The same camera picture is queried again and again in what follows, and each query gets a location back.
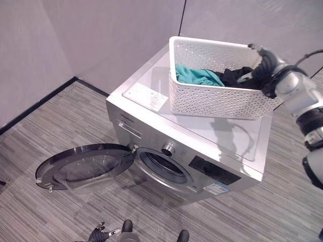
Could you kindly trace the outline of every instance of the washing machine door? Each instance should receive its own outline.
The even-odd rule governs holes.
[[[63,151],[44,161],[36,183],[52,190],[84,194],[110,185],[134,161],[131,150],[118,144],[92,144]]]

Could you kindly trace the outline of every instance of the sticker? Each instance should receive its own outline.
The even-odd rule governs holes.
[[[138,104],[156,112],[165,104],[168,97],[156,92],[140,83],[133,85],[124,93],[126,97]]]
[[[215,182],[212,185],[205,187],[204,189],[215,195],[218,195],[221,193],[227,193],[230,191],[226,185],[223,185],[222,183],[219,183],[219,182]]]

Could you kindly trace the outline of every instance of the front-load washing machine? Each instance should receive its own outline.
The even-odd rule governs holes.
[[[175,115],[170,111],[169,70],[166,46],[106,99],[119,144],[59,153],[38,167],[37,185],[50,192],[91,192],[128,169],[147,186],[192,203],[261,182],[271,116]]]

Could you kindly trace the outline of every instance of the perforated basket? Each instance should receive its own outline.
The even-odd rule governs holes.
[[[215,87],[180,83],[175,65],[192,69],[224,72],[244,66],[256,68],[261,57],[247,45],[204,39],[170,38],[170,102],[175,114],[196,116],[257,119],[271,113],[282,103],[270,99],[260,90]]]

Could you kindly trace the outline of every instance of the floor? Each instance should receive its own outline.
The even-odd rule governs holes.
[[[323,74],[316,77],[323,83]],[[0,136],[0,241],[85,241],[98,222],[107,229],[132,219],[141,241],[310,241],[323,227],[323,191],[311,185],[307,153],[290,115],[275,111],[263,182],[198,203],[173,207],[125,172],[101,191],[74,195],[39,188],[38,165],[75,146],[117,143],[105,97],[74,83]]]

